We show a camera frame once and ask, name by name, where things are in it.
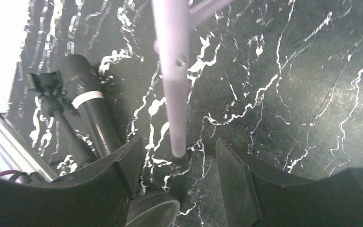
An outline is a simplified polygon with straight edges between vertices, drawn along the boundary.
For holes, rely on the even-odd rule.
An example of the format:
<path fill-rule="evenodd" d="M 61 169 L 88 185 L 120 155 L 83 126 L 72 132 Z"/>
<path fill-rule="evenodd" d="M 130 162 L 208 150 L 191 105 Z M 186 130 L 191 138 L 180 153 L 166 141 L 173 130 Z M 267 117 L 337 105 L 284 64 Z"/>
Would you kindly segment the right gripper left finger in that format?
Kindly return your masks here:
<path fill-rule="evenodd" d="M 124 227 L 144 158 L 135 137 L 50 183 L 0 179 L 0 227 Z"/>

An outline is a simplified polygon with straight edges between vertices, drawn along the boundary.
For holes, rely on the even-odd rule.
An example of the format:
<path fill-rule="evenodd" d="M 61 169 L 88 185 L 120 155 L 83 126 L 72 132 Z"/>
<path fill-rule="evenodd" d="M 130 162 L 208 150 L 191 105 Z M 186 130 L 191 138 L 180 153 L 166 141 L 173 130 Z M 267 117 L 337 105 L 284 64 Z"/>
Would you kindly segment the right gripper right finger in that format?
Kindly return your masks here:
<path fill-rule="evenodd" d="M 222 139 L 216 158 L 230 227 L 363 227 L 363 168 L 310 180 L 240 159 Z"/>

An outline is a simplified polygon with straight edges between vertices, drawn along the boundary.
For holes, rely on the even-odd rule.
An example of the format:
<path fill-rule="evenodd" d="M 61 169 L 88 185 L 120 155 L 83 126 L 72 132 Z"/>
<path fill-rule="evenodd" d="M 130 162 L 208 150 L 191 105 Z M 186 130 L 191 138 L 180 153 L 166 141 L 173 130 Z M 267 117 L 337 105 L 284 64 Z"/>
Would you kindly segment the black microphone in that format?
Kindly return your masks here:
<path fill-rule="evenodd" d="M 93 66 L 83 55 L 71 54 L 60 60 L 57 71 L 71 105 L 77 110 L 99 158 L 122 146 L 110 120 L 101 83 Z"/>

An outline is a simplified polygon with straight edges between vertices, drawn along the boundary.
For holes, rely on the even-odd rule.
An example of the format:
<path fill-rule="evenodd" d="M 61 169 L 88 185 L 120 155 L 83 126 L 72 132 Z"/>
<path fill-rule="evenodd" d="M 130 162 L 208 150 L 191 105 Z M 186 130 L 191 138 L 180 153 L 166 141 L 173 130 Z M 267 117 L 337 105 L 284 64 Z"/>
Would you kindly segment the lilac folding tripod stand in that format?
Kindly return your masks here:
<path fill-rule="evenodd" d="M 163 76 L 172 155 L 177 159 L 186 154 L 190 32 L 228 4 L 229 0 L 203 0 L 190 7 L 187 0 L 152 1 L 154 47 Z"/>

